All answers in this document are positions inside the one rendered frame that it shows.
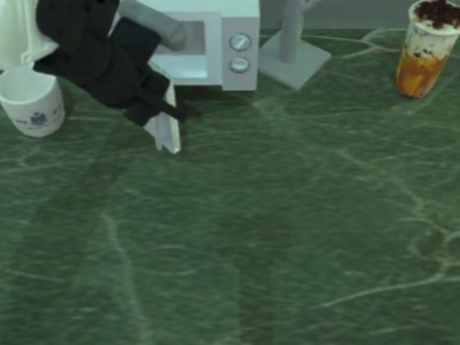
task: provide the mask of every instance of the lamp base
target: lamp base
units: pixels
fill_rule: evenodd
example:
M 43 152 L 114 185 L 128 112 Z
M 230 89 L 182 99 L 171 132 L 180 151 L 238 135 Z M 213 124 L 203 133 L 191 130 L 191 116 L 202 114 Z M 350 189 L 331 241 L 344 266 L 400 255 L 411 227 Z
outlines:
M 259 71 L 296 91 L 300 90 L 331 58 L 331 53 L 300 40 L 295 62 L 284 63 L 280 59 L 280 38 L 281 32 L 278 32 L 260 48 Z

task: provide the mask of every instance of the microwave window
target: microwave window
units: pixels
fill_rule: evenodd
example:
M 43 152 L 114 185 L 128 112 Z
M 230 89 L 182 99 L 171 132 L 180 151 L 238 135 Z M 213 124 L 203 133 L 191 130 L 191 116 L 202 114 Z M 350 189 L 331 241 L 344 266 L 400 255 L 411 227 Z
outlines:
M 159 46 L 153 55 L 153 61 L 164 69 L 172 78 L 206 79 L 208 61 L 204 22 L 184 22 L 187 31 L 185 48 L 174 52 Z

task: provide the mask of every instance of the cup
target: cup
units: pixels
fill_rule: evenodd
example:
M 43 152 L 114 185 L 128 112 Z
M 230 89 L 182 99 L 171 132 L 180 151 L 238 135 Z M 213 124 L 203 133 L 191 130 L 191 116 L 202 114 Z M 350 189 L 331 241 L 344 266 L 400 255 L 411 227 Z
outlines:
M 411 98 L 430 92 L 460 35 L 460 29 L 451 25 L 435 29 L 431 21 L 418 18 L 415 9 L 424 1 L 409 8 L 410 23 L 396 72 L 397 89 Z
M 63 124 L 65 109 L 58 80 L 35 72 L 32 65 L 12 68 L 0 75 L 0 103 L 24 135 L 43 138 Z

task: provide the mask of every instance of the white mug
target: white mug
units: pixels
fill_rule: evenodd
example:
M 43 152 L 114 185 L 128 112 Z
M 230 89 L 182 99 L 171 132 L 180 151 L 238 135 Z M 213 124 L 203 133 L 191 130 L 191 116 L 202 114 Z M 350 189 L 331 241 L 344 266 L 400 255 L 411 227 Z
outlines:
M 43 138 L 63 124 L 65 109 L 58 80 L 35 72 L 32 65 L 0 75 L 0 103 L 16 128 L 28 137 Z

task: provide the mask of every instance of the marble surface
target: marble surface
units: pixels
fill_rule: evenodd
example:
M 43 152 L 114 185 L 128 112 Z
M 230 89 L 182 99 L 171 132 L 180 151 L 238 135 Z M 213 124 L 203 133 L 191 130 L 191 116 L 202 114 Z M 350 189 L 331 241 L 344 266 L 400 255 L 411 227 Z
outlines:
M 299 92 L 180 89 L 176 156 L 67 83 L 48 139 L 2 114 L 0 344 L 460 344 L 460 47 L 414 101 L 403 37 L 307 32 Z

